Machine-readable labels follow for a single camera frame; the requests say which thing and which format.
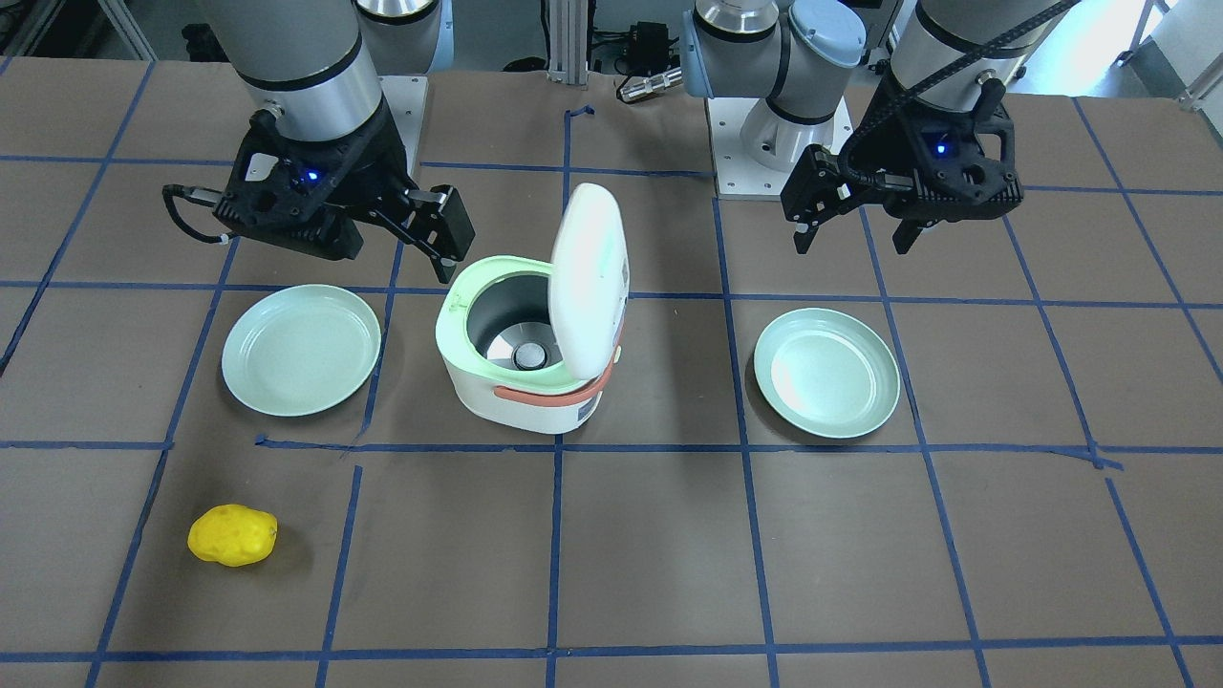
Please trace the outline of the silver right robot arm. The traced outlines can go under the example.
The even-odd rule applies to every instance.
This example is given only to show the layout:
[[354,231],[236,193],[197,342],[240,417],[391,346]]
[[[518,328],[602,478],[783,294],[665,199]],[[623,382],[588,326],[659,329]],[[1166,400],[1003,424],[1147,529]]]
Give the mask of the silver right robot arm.
[[205,192],[227,235],[353,260],[358,224],[412,244],[449,284],[475,240],[459,191],[411,178],[362,22],[440,35],[442,4],[375,13],[361,1],[203,1],[257,101],[226,188]]

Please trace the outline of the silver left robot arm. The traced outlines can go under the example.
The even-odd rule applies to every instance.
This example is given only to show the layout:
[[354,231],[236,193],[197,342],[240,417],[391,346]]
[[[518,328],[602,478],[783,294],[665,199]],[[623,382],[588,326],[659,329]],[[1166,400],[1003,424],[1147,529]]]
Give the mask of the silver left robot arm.
[[1018,209],[1008,86],[1069,1],[918,1],[839,152],[816,139],[870,51],[868,27],[840,1],[696,1],[678,57],[691,97],[752,97],[750,144],[786,174],[779,189],[793,241],[862,205],[899,226],[899,254],[939,222],[996,221]]

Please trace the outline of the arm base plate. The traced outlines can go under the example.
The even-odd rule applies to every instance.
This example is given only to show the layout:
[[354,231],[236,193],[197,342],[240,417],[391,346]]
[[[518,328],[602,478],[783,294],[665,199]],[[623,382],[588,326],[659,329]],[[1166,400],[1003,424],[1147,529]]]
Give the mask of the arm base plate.
[[706,101],[718,196],[723,200],[778,200],[797,159],[812,144],[840,152],[852,132],[844,98],[833,117],[801,125],[779,117],[763,97]]
[[418,174],[419,141],[426,122],[429,81],[427,75],[382,75],[380,86],[404,144],[411,178]]

